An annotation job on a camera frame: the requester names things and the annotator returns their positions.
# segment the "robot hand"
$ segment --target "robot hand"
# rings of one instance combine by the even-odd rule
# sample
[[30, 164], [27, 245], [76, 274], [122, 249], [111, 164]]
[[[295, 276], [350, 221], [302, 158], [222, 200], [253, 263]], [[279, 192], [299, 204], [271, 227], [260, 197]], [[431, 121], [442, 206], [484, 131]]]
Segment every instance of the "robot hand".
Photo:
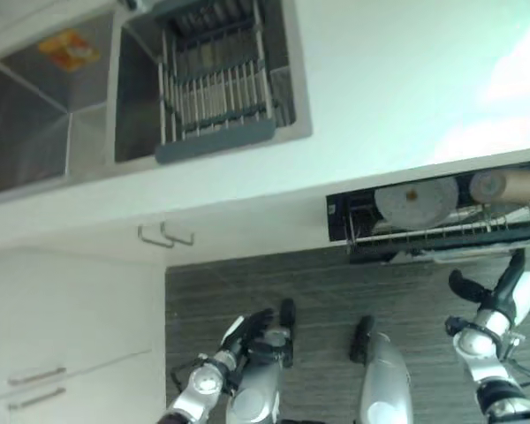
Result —
[[464, 278], [459, 271], [450, 275], [453, 292], [479, 304], [470, 322], [448, 318], [446, 331], [453, 336], [456, 354], [471, 376], [488, 423], [530, 422], [530, 400], [501, 361], [502, 357], [507, 360], [515, 346], [509, 346], [503, 356], [505, 338], [530, 312], [530, 271], [524, 267], [525, 252], [520, 249], [493, 290]]
[[247, 362], [238, 389], [226, 408], [226, 424], [275, 424], [279, 420], [283, 371], [292, 366], [294, 301], [283, 300], [279, 325], [263, 331], [267, 326], [260, 324], [269, 324], [271, 317], [272, 314], [262, 311], [248, 320], [251, 330], [244, 334], [250, 337], [243, 343]]
[[[237, 394], [239, 385], [247, 380], [245, 362], [254, 356], [252, 349], [268, 337], [273, 315], [273, 309], [264, 309], [247, 317], [240, 316], [226, 330], [213, 357], [199, 355], [198, 359], [173, 368], [171, 378], [180, 394], [159, 424], [204, 424], [223, 393]], [[195, 368], [182, 390], [176, 372], [185, 367]]]
[[239, 360], [247, 355], [247, 347], [255, 339], [263, 337], [273, 322], [273, 309], [263, 309], [248, 317], [240, 316], [223, 335], [220, 350], [231, 352]]

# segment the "stainless steel sink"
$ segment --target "stainless steel sink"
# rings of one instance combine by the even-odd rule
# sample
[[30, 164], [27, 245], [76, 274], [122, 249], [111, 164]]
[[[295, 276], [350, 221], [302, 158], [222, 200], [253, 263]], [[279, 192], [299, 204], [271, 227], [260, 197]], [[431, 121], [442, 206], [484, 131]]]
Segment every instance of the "stainless steel sink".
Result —
[[[166, 142], [190, 148], [202, 138], [199, 136], [218, 133], [226, 141], [221, 149], [228, 150], [234, 132], [218, 130], [247, 123], [274, 123], [272, 142], [309, 135], [310, 113], [293, 1], [211, 3], [226, 7], [229, 14], [200, 26], [189, 24], [188, 15], [161, 21], [161, 8], [176, 4], [175, 0], [156, 2], [148, 12], [131, 13], [114, 6], [0, 55], [0, 202], [157, 168], [155, 151]], [[261, 5], [262, 25], [255, 23], [255, 4]], [[245, 15], [238, 16], [236, 7]], [[246, 26], [244, 19], [252, 16], [253, 26]], [[208, 48], [214, 49], [217, 39], [214, 35], [208, 38], [208, 34], [229, 35], [232, 23], [239, 25], [241, 32], [247, 30], [247, 37], [239, 38], [239, 61], [220, 68], [212, 62], [216, 57], [209, 62]], [[246, 41], [255, 29], [263, 40], [261, 52], [256, 50], [257, 44]], [[66, 30], [74, 30], [97, 49], [97, 60], [69, 72], [40, 51], [43, 41]], [[192, 40], [200, 36], [206, 41], [193, 49]], [[173, 50], [174, 42], [184, 47]], [[173, 54], [188, 62], [177, 62], [177, 74], [172, 70]], [[209, 67], [204, 81], [191, 59], [200, 61], [198, 71]], [[267, 71], [263, 72], [265, 62]], [[227, 69], [232, 71], [232, 82], [225, 78]], [[201, 85], [193, 90], [196, 79]], [[234, 93], [223, 99], [223, 106], [230, 105], [232, 113], [220, 112], [221, 106], [211, 111], [210, 105], [216, 106], [211, 95], [216, 100], [218, 88]], [[181, 89], [190, 104], [177, 103], [177, 97], [172, 97], [171, 93]], [[265, 89], [270, 95], [267, 110]], [[247, 100], [252, 94], [254, 103]], [[197, 107], [207, 115], [197, 119]], [[195, 148], [181, 157], [207, 153]]]
[[100, 52], [69, 72], [38, 42], [0, 57], [0, 192], [95, 167], [105, 138], [113, 12], [72, 26]]

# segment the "round plate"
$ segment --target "round plate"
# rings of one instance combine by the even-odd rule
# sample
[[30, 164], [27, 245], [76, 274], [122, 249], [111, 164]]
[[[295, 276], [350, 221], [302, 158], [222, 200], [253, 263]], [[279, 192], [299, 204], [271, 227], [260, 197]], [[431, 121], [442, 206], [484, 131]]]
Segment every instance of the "round plate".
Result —
[[375, 204], [393, 226], [405, 230], [434, 228], [458, 205], [455, 178], [439, 178], [375, 190]]

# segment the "sticker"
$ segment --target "sticker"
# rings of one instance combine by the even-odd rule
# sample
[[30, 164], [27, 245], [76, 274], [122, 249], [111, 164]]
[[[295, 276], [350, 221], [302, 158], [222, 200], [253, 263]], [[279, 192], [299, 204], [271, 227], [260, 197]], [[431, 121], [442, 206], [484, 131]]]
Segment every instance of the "sticker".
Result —
[[47, 38], [38, 44], [38, 49], [67, 72], [77, 71], [86, 64], [100, 58], [100, 52], [84, 40], [74, 29]]

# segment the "countertop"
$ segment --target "countertop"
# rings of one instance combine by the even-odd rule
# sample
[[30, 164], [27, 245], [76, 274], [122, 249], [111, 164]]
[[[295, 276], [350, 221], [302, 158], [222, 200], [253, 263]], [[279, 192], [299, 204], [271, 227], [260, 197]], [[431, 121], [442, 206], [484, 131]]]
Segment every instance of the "countertop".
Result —
[[[0, 247], [530, 160], [530, 3], [294, 1], [311, 137], [1, 203]], [[0, 52], [108, 3], [58, 2], [0, 33]]]
[[[455, 266], [357, 267], [345, 263], [344, 257], [337, 248], [319, 249], [169, 269], [168, 366], [184, 363], [198, 352], [212, 352], [216, 338], [239, 314], [277, 309], [283, 298], [291, 297], [297, 306], [297, 324], [294, 367], [283, 375], [283, 419], [354, 421], [364, 367], [351, 363], [347, 353], [360, 317], [374, 314], [377, 330], [387, 334], [405, 358], [414, 422], [482, 423], [472, 385], [443, 328], [448, 315], [469, 319], [477, 306], [450, 291], [448, 275], [460, 268], [468, 278], [491, 287], [509, 259]], [[530, 249], [526, 263], [530, 270]], [[530, 315], [518, 331], [526, 341], [515, 358], [530, 367]], [[520, 382], [526, 380], [514, 376]], [[530, 397], [530, 387], [524, 392]], [[168, 399], [176, 393], [168, 379]], [[224, 422], [223, 405], [213, 411], [211, 421]]]

